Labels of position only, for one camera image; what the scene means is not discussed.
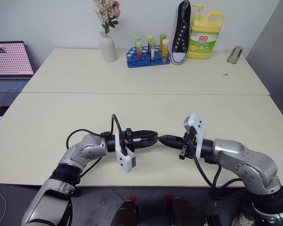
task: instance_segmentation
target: laptop screen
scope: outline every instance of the laptop screen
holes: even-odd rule
[[[27,52],[22,41],[0,42],[0,77],[33,75]]]

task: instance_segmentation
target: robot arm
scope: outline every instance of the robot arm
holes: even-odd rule
[[[117,161],[126,172],[135,164],[134,150],[157,142],[154,131],[126,129],[122,135],[104,132],[100,136],[87,134],[82,141],[65,152],[49,179],[40,188],[27,208],[22,226],[65,226],[72,218],[71,195],[80,183],[81,173],[91,161],[107,152],[116,152]]]
[[[211,164],[220,163],[242,180],[262,222],[283,224],[283,190],[276,176],[277,165],[269,156],[254,152],[237,141],[203,139],[205,126],[196,114],[186,118],[184,127],[187,132],[183,138],[164,135],[159,138],[160,142],[180,149],[180,159],[195,156]]]

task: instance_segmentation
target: yellow detergent bottle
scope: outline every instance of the yellow detergent bottle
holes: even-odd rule
[[[203,5],[193,5],[198,7],[198,13],[193,19],[190,34],[190,46],[187,54],[192,59],[208,59],[213,50],[215,41],[220,32],[224,15],[222,12],[209,12],[205,17],[201,17]],[[219,20],[211,20],[211,16],[218,16]]]

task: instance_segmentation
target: silver cup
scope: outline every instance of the silver cup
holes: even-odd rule
[[[241,46],[235,46],[235,48],[232,50],[231,54],[226,59],[226,61],[230,64],[236,64],[242,51],[243,51],[243,48]]]

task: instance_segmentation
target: red liquid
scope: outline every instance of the red liquid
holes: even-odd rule
[[[142,59],[142,52],[137,52],[137,58]]]

